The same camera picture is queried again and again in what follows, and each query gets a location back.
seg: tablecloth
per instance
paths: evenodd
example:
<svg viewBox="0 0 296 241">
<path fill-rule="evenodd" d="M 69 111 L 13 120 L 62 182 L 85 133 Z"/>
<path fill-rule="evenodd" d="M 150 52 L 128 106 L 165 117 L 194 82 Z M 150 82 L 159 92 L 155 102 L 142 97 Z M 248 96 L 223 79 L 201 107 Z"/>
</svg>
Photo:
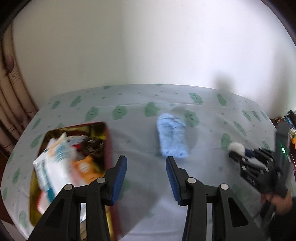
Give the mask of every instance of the tablecloth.
<svg viewBox="0 0 296 241">
<path fill-rule="evenodd" d="M 28 216 L 30 177 L 45 133 L 104 121 L 110 129 L 113 163 L 120 155 L 128 159 L 118 201 L 122 240 L 181 240 L 187 207 L 174 200 L 165 157 L 159 152 L 156 121 L 163 113 L 173 113 L 187 123 L 191 154 L 176 159 L 178 166 L 204 184 L 227 183 L 254 215 L 260 207 L 259 193 L 240 177 L 239 165 L 229 159 L 226 149 L 231 141 L 274 149 L 275 127 L 256 102 L 196 86 L 105 86 L 52 97 L 16 144 L 3 174 L 1 194 L 20 232 L 28 238 L 33 230 Z M 210 208 L 208 213 L 210 227 Z"/>
</svg>

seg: brown floor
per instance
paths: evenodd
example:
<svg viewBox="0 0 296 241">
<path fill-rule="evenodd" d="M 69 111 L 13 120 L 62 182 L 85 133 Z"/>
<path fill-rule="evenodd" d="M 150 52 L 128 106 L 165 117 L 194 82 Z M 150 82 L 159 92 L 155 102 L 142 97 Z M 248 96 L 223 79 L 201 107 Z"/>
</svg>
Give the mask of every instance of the brown floor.
<svg viewBox="0 0 296 241">
<path fill-rule="evenodd" d="M 5 165 L 7 163 L 7 158 L 0 152 L 0 181 L 2 180 L 3 172 Z M 8 222 L 10 224 L 13 224 L 13 221 L 11 220 L 10 216 L 8 215 L 6 208 L 3 204 L 2 195 L 0 195 L 0 219 L 4 220 L 5 222 Z"/>
</svg>

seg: person's arm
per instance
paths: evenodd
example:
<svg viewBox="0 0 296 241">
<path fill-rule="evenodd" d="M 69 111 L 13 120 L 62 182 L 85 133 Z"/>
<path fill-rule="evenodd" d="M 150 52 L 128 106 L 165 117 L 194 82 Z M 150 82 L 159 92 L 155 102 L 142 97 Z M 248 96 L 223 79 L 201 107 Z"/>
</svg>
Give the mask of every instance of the person's arm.
<svg viewBox="0 0 296 241">
<path fill-rule="evenodd" d="M 296 198 L 289 191 L 285 198 L 262 194 L 261 202 L 271 201 L 276 206 L 275 215 L 269 224 L 271 241 L 296 240 Z"/>
</svg>

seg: silver screw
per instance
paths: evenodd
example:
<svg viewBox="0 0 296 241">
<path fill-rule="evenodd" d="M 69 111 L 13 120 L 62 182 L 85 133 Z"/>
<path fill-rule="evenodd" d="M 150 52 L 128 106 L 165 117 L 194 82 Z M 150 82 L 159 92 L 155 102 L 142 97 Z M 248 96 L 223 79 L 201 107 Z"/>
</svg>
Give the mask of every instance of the silver screw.
<svg viewBox="0 0 296 241">
<path fill-rule="evenodd" d="M 71 185 L 71 184 L 67 184 L 67 185 L 64 186 L 64 189 L 65 189 L 66 191 L 69 191 L 69 190 L 72 189 L 72 185 Z"/>
<path fill-rule="evenodd" d="M 196 179 L 194 177 L 190 177 L 187 179 L 187 182 L 193 184 L 193 183 L 196 183 Z"/>
<path fill-rule="evenodd" d="M 229 186 L 225 183 L 221 184 L 220 186 L 223 190 L 227 190 L 229 188 Z"/>
<path fill-rule="evenodd" d="M 104 183 L 106 181 L 106 179 L 103 177 L 99 177 L 96 181 L 97 181 L 97 183 Z"/>
</svg>

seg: brown curtain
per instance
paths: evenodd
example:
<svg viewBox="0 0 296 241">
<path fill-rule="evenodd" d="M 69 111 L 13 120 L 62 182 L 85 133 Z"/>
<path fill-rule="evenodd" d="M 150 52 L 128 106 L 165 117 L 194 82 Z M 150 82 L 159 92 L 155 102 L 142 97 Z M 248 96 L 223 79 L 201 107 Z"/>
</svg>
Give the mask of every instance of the brown curtain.
<svg viewBox="0 0 296 241">
<path fill-rule="evenodd" d="M 4 151 L 12 152 L 36 113 L 18 70 L 10 25 L 0 46 L 0 147 Z"/>
</svg>

